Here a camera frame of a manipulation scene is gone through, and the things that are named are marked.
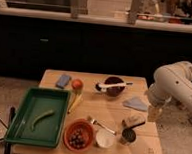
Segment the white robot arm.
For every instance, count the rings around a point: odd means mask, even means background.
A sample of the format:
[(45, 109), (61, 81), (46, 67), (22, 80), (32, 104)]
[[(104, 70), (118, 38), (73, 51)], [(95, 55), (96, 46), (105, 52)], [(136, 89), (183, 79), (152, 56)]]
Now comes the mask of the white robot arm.
[(163, 65), (154, 71), (153, 80), (146, 92), (151, 107), (160, 109), (169, 98), (176, 99), (191, 112), (192, 124), (192, 63)]

